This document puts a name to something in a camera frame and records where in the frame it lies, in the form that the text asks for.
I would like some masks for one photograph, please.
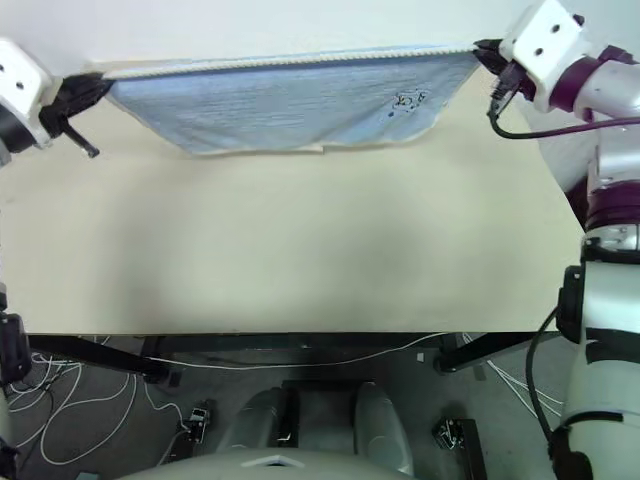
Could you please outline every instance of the blue cloth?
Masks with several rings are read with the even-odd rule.
[[[470,53],[118,80],[110,99],[196,154],[401,142],[431,127]]]

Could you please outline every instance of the blue towel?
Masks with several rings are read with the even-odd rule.
[[[195,154],[410,140],[477,61],[470,53],[118,80],[110,100]]]

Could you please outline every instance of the gray floor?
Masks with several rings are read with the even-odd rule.
[[[137,340],[118,338],[114,346],[135,349]],[[562,399],[572,363],[573,347],[558,338],[540,346],[536,378],[538,387]],[[416,361],[418,352],[425,362]],[[248,362],[326,361],[349,358],[350,352],[334,352],[321,358],[300,357],[289,352],[226,353],[226,358]],[[217,418],[206,449],[215,448],[222,431],[235,412],[260,390],[279,386],[287,379],[374,379],[394,402],[412,447],[416,476],[421,479],[463,479],[458,457],[437,448],[431,428],[443,413],[466,415],[477,421],[490,480],[552,479],[546,445],[536,420],[514,394],[488,367],[467,369],[441,376],[431,367],[435,350],[412,349],[340,367],[273,369],[247,372],[186,369],[181,386],[173,391],[151,388],[157,404],[176,402],[188,413],[194,402],[211,398],[217,404]],[[191,357],[192,361],[203,360]],[[524,352],[503,355],[495,360],[503,369],[523,378]],[[75,381],[69,373],[54,391],[61,402]],[[122,373],[87,367],[73,400],[109,396],[124,383]],[[113,401],[78,406],[62,412],[51,424],[45,449],[53,460],[64,461],[99,442],[117,424],[131,398],[132,387]],[[46,419],[47,399],[36,407],[13,415],[14,434],[19,442],[31,435]],[[94,472],[101,479],[147,469],[156,464],[175,432],[176,413],[156,412],[147,402],[142,384],[128,420],[103,447],[68,466],[51,466],[36,448],[22,471],[21,480],[74,480],[79,472]]]

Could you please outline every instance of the table leg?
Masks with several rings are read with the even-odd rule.
[[[434,366],[442,373],[457,372],[503,353],[523,348],[534,335],[534,332],[486,333],[455,350],[442,352],[436,357]],[[557,333],[552,332],[542,338],[549,339],[556,335]]]
[[[167,365],[116,348],[100,345],[79,337],[59,335],[29,335],[29,345],[37,350],[59,357],[88,363],[103,368],[144,375],[149,382],[167,378]]]

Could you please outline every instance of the beige table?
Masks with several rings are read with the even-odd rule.
[[[30,333],[531,331],[580,227],[478,72],[413,142],[194,158],[108,102],[0,170],[13,310]],[[505,127],[522,131],[512,112]]]

